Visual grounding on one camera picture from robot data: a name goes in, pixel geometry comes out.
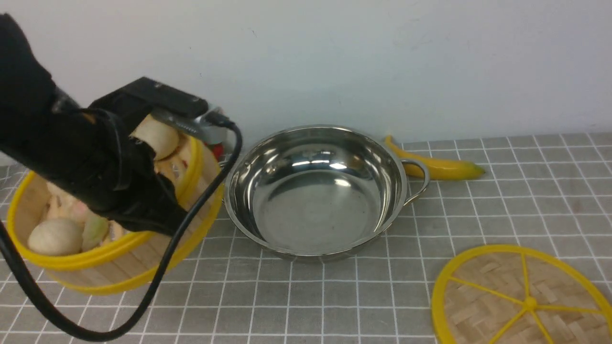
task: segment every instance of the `cable connector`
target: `cable connector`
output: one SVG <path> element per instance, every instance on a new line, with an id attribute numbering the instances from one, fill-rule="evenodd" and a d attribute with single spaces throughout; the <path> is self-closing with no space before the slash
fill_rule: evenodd
<path id="1" fill-rule="evenodd" d="M 221 111 L 211 111 L 204 115 L 204 119 L 206 120 L 206 122 L 216 127 L 231 129 L 236 125 L 236 123 L 230 120 L 230 118 L 225 116 Z"/>

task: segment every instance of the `pot rim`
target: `pot rim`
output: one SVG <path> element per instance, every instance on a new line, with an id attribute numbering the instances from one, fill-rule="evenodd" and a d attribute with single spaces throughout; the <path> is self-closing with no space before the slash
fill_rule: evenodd
<path id="1" fill-rule="evenodd" d="M 370 235 L 365 236 L 361 239 L 359 239 L 356 242 L 353 242 L 349 247 L 346 247 L 344 249 L 340 249 L 340 250 L 336 250 L 334 252 L 313 252 L 313 253 L 304 253 L 301 251 L 296 251 L 296 250 L 291 250 L 291 249 L 286 249 L 283 247 L 277 247 L 274 245 L 270 245 L 270 243 L 268 243 L 267 241 L 261 240 L 260 238 L 256 237 L 255 235 L 253 235 L 253 233 L 251 233 L 251 231 L 249 231 L 243 224 L 242 222 L 238 219 L 238 217 L 236 216 L 236 211 L 234 210 L 234 208 L 232 207 L 231 202 L 229 201 L 230 195 L 235 193 L 235 188 L 233 187 L 231 180 L 234 178 L 234 175 L 236 174 L 236 171 L 238 171 L 240 168 L 242 168 L 243 166 L 243 161 L 259 146 L 261 146 L 262 144 L 264 144 L 265 142 L 267 142 L 268 140 L 270 140 L 271 138 L 274 138 L 276 136 L 285 134 L 285 133 L 290 133 L 290 132 L 295 132 L 295 131 L 299 131 L 299 130 L 304 130 L 304 129 L 317 129 L 317 128 L 321 128 L 321 129 L 336 129 L 336 130 L 341 130 L 341 131 L 345 131 L 345 132 L 351 132 L 351 133 L 355 133 L 359 136 L 362 136 L 363 138 L 365 138 L 366 140 L 370 140 L 372 143 L 378 145 L 379 147 L 383 148 L 385 152 L 387 152 L 388 158 L 391 159 L 391 161 L 393 161 L 395 163 L 396 168 L 399 171 L 399 175 L 400 175 L 400 182 L 401 182 L 401 190 L 400 190 L 400 194 L 397 197 L 397 201 L 395 202 L 395 206 L 393 211 L 391 212 L 391 216 L 382 224 L 380 224 L 376 230 L 374 230 L 373 232 L 371 232 Z M 376 140 L 375 138 L 373 138 L 372 136 L 361 132 L 360 130 L 356 130 L 350 127 L 345 127 L 343 125 L 331 125 L 331 124 L 316 124 L 316 125 L 300 125 L 297 127 L 292 127 L 292 128 L 288 128 L 285 130 L 281 130 L 278 132 L 275 132 L 271 135 L 266 136 L 265 138 L 259 140 L 257 143 L 255 143 L 254 145 L 251 146 L 251 148 L 248 150 L 248 152 L 246 154 L 244 154 L 239 161 L 234 164 L 234 166 L 232 167 L 231 171 L 228 174 L 228 177 L 226 179 L 226 185 L 225 185 L 225 209 L 228 212 L 229 218 L 232 220 L 232 222 L 234 223 L 234 225 L 236 227 L 238 227 L 238 229 L 240 229 L 240 231 L 245 234 L 249 239 L 255 241 L 257 244 L 259 244 L 260 246 L 264 247 L 265 249 L 277 252 L 277 253 L 281 253 L 282 255 L 289 255 L 289 256 L 295 256 L 295 257 L 324 257 L 324 256 L 334 256 L 334 255 L 339 255 L 342 253 L 346 253 L 347 251 L 350 251 L 356 247 L 359 247 L 363 244 L 365 244 L 366 242 L 376 238 L 377 236 L 379 236 L 380 234 L 383 234 L 393 223 L 393 221 L 395 221 L 395 219 L 398 217 L 398 215 L 400 214 L 401 209 L 408 204 L 404 204 L 405 203 L 405 199 L 406 199 L 406 194 L 408 193 L 408 178 L 406 177 L 406 174 L 404 173 L 404 168 L 403 168 L 403 164 L 400 161 L 400 159 L 395 155 L 395 153 L 393 153 L 393 151 L 391 151 L 390 148 L 388 148 L 385 144 L 383 144 L 382 142 L 380 142 L 379 140 Z"/>

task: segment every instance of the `white wall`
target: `white wall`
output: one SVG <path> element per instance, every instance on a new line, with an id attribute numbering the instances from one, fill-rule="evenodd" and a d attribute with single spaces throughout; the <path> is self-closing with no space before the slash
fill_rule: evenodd
<path id="1" fill-rule="evenodd" d="M 82 104 L 142 75 L 247 142 L 331 123 L 403 141 L 612 130 L 610 0 L 4 0 Z"/>

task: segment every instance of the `black cable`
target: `black cable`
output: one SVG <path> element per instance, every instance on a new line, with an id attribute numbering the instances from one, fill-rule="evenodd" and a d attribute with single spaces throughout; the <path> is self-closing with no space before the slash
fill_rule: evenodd
<path id="1" fill-rule="evenodd" d="M 10 270 L 13 272 L 13 275 L 17 279 L 17 282 L 21 286 L 21 289 L 26 293 L 30 301 L 34 304 L 36 309 L 38 309 L 41 314 L 47 318 L 52 324 L 54 324 L 60 330 L 66 332 L 67 334 L 88 342 L 107 342 L 110 340 L 117 339 L 122 335 L 128 333 L 134 325 L 142 318 L 146 309 L 150 306 L 155 293 L 157 292 L 157 288 L 159 287 L 160 282 L 162 281 L 163 275 L 168 268 L 170 263 L 170 259 L 177 246 L 179 245 L 179 241 L 181 237 L 187 230 L 187 227 L 193 220 L 194 216 L 198 213 L 200 208 L 206 203 L 206 201 L 212 196 L 215 190 L 221 185 L 223 180 L 230 173 L 230 169 L 236 161 L 238 160 L 238 155 L 240 154 L 242 148 L 242 134 L 240 129 L 236 126 L 234 122 L 231 122 L 227 117 L 215 114 L 213 116 L 207 116 L 207 120 L 218 127 L 224 127 L 230 129 L 236 135 L 236 145 L 228 159 L 227 164 L 221 169 L 221 172 L 215 177 L 215 179 L 211 182 L 211 184 L 206 188 L 206 190 L 202 193 L 202 195 L 198 198 L 195 204 L 189 209 L 185 219 L 179 225 L 178 230 L 170 240 L 166 251 L 164 252 L 162 259 L 159 262 L 159 267 L 157 268 L 157 272 L 151 281 L 151 285 L 149 289 L 145 293 L 143 300 L 140 302 L 140 305 L 136 308 L 134 313 L 130 316 L 130 318 L 121 326 L 117 327 L 114 330 L 108 332 L 97 332 L 91 331 L 86 328 L 79 326 L 74 323 L 70 319 L 66 318 L 59 310 L 55 308 L 55 306 L 47 299 L 42 290 L 40 290 L 38 284 L 32 275 L 28 271 L 28 267 L 24 263 L 21 255 L 15 248 L 15 244 L 11 240 L 8 232 L 4 228 L 4 225 L 0 223 L 0 251 L 6 260 L 7 265 Z"/>

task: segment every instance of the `red object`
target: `red object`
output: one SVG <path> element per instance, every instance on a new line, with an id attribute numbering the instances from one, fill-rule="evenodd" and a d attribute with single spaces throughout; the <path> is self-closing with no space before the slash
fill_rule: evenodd
<path id="1" fill-rule="evenodd" d="M 212 146 L 208 146 L 208 148 L 212 151 L 212 155 L 215 156 L 217 161 L 219 161 L 221 159 L 221 155 L 223 155 L 223 145 L 221 143 L 213 144 Z"/>

